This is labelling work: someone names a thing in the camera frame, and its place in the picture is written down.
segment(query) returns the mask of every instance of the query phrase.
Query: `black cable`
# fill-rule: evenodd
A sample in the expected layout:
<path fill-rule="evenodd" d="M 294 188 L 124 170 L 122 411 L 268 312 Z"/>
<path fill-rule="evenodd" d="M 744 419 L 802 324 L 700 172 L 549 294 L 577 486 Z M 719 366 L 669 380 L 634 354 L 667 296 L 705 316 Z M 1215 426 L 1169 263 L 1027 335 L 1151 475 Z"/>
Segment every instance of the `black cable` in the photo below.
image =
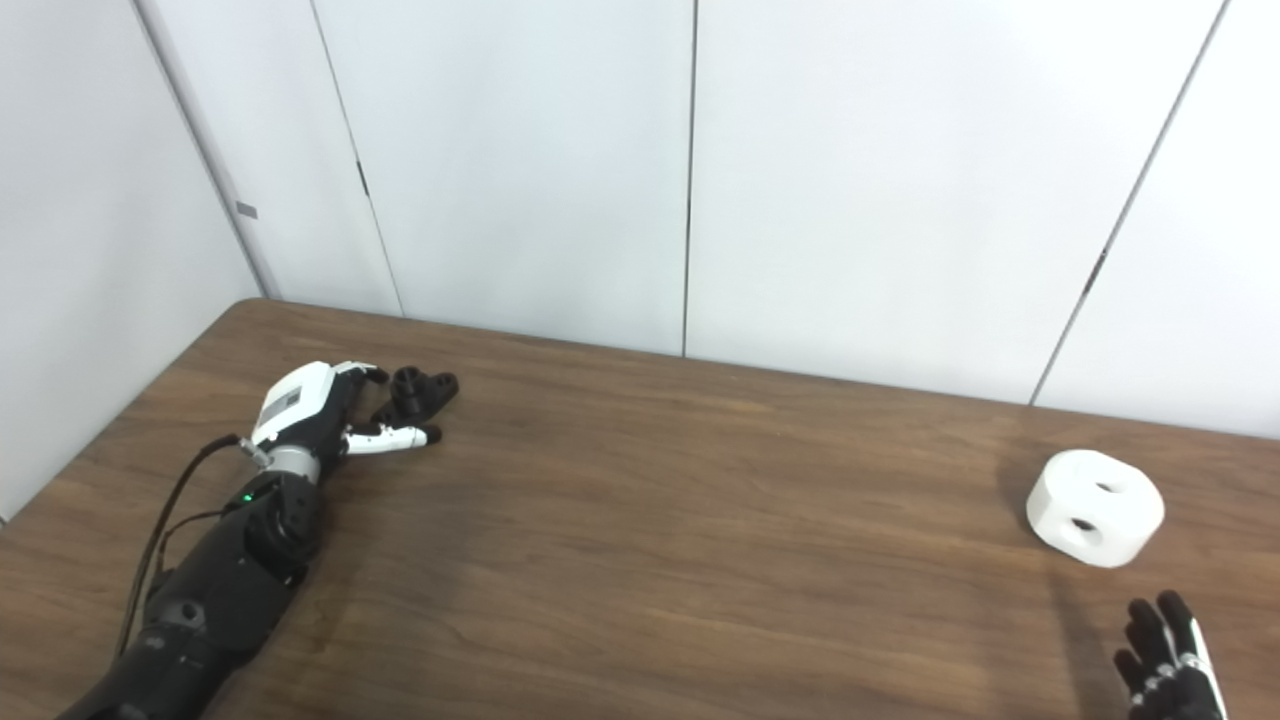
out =
<path fill-rule="evenodd" d="M 177 523 L 174 523 L 172 528 L 165 530 L 164 537 L 160 538 L 159 547 L 156 547 L 156 566 L 154 570 L 151 570 L 151 577 L 156 578 L 160 575 L 160 573 L 164 573 L 164 551 L 166 547 L 169 547 L 169 538 L 172 538 L 175 532 L 182 529 L 183 525 L 195 523 L 196 520 L 204 520 L 205 518 L 216 518 L 221 514 L 223 514 L 221 510 L 209 510 L 205 512 L 196 512 L 195 515 L 189 515 L 187 518 L 183 518 L 182 520 L 178 520 Z"/>
<path fill-rule="evenodd" d="M 205 447 L 201 447 L 200 452 L 191 459 L 187 469 L 178 477 L 178 482 L 173 484 L 173 489 L 169 491 L 169 500 L 165 501 L 164 507 L 160 510 L 160 516 L 156 518 L 156 527 L 151 530 L 151 537 L 147 538 L 146 547 L 142 548 L 142 559 L 138 560 L 138 569 L 133 574 L 133 587 L 129 588 L 129 600 L 124 603 L 124 621 L 120 624 L 120 637 L 115 641 L 116 657 L 124 655 L 124 648 L 129 644 L 129 632 L 133 629 L 133 615 L 138 611 L 138 598 L 142 596 L 142 582 L 146 580 L 147 577 L 147 565 L 151 564 L 151 553 L 155 552 L 156 542 L 160 539 L 160 533 L 164 532 L 165 525 L 169 523 L 169 515 L 173 512 L 173 506 L 178 502 L 178 496 L 182 495 L 182 488 L 187 487 L 187 480 L 191 479 L 192 473 L 196 471 L 196 468 L 198 468 L 206 457 L 224 447 L 232 447 L 238 443 L 239 436 L 224 436 Z"/>

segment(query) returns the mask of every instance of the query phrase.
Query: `white cylindrical block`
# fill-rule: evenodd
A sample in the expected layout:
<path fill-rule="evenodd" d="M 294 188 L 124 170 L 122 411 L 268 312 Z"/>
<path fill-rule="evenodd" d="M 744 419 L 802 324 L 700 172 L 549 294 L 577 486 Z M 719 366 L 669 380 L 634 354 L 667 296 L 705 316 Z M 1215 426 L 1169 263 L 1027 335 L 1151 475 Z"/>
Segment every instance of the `white cylindrical block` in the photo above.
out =
<path fill-rule="evenodd" d="M 1133 560 L 1165 519 L 1165 501 L 1142 470 L 1094 450 L 1059 452 L 1027 498 L 1042 541 L 1100 568 Z"/>

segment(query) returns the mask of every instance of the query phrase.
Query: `white wall panel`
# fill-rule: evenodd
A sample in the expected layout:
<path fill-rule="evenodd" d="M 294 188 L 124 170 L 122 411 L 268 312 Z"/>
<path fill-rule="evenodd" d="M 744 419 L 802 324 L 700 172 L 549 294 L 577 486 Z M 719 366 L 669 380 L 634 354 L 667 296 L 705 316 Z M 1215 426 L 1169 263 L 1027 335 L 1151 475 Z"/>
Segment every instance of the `white wall panel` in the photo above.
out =
<path fill-rule="evenodd" d="M 1233 0 L 1039 405 L 1280 437 L 1277 37 Z"/>
<path fill-rule="evenodd" d="M 1025 402 L 1216 0 L 703 0 L 689 354 Z"/>
<path fill-rule="evenodd" d="M 127 0 L 0 3 L 0 516 L 257 295 Z"/>
<path fill-rule="evenodd" d="M 678 352 L 692 4 L 316 4 L 404 310 Z"/>
<path fill-rule="evenodd" d="M 399 315 L 307 0 L 140 0 L 269 291 Z"/>

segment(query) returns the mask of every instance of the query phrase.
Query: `brown table surface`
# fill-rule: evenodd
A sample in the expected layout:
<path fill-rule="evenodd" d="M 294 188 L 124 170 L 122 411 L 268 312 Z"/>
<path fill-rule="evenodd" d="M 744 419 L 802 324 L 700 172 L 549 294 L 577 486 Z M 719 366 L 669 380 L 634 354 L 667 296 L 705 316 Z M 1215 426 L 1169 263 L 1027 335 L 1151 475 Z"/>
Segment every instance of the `brown table surface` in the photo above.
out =
<path fill-rule="evenodd" d="M 174 477 L 316 359 L 462 392 L 442 445 L 333 477 L 320 560 L 210 717 L 1120 720 L 1125 603 L 1166 587 L 1233 716 L 1280 707 L 1280 443 L 248 301 L 0 532 L 4 717 L 95 682 Z M 1164 491 L 1128 568 L 1025 524 L 1071 447 Z M 251 473 L 215 456 L 175 518 Z"/>

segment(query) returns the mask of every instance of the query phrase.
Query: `hole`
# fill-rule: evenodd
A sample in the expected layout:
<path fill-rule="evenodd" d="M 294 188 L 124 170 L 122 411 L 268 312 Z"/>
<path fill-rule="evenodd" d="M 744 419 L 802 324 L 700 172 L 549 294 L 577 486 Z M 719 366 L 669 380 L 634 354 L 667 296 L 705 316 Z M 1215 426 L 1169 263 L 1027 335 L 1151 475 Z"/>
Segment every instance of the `hole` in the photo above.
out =
<path fill-rule="evenodd" d="M 1062 537 L 1076 543 L 1097 547 L 1102 544 L 1102 530 L 1088 520 L 1071 518 L 1071 523 L 1062 529 Z"/>

